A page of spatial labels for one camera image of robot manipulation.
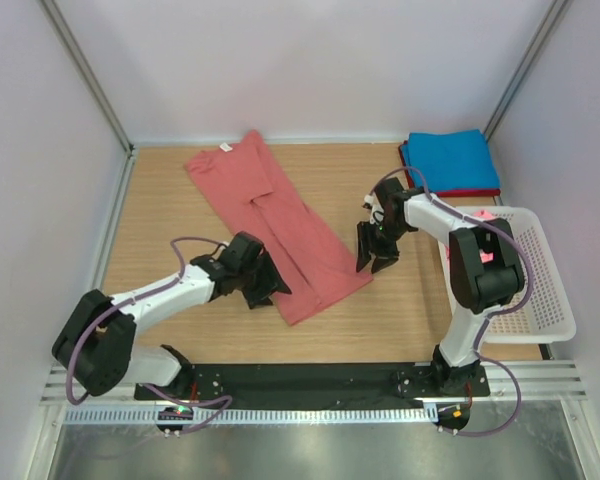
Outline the salmon pink t-shirt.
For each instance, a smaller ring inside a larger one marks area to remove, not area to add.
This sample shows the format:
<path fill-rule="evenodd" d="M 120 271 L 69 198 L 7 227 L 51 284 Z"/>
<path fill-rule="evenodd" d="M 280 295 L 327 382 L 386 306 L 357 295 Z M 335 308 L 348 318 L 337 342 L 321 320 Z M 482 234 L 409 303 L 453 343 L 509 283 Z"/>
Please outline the salmon pink t-shirt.
<path fill-rule="evenodd" d="M 229 147 L 196 154 L 185 169 L 231 233 L 245 231 L 264 243 L 291 289 L 274 296 L 287 324 L 320 313 L 372 281 L 304 203 L 257 131 Z"/>

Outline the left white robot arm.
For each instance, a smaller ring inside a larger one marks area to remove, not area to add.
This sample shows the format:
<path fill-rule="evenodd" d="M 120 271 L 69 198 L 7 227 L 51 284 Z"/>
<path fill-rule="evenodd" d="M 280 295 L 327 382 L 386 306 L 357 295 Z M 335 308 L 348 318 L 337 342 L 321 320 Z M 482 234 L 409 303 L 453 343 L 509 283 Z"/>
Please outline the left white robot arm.
<path fill-rule="evenodd" d="M 182 241 L 170 243 L 179 262 L 175 273 L 114 295 L 93 289 L 79 299 L 52 346 L 53 357 L 66 370 L 65 395 L 71 404 L 120 384 L 135 385 L 139 400 L 188 399 L 195 385 L 193 364 L 170 345 L 137 345 L 138 336 L 234 292 L 251 309 L 272 305 L 275 294 L 292 292 L 264 243 L 247 232 L 215 242 L 212 252 L 190 261 L 179 250 Z"/>

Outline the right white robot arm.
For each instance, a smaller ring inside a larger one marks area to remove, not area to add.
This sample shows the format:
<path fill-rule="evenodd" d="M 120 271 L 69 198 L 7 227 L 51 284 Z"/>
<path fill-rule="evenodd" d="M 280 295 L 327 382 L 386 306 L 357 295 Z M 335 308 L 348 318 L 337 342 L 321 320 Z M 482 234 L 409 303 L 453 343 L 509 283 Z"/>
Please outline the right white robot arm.
<path fill-rule="evenodd" d="M 392 177 L 364 197 L 370 218 L 357 224 L 356 270 L 376 274 L 399 260 L 398 240 L 422 231 L 448 249 L 449 280 L 456 307 L 436 345 L 430 382 L 452 396 L 475 377 L 482 338 L 491 319 L 525 288 L 524 259 L 510 225 L 480 220 L 448 205 L 424 186 L 406 189 Z"/>

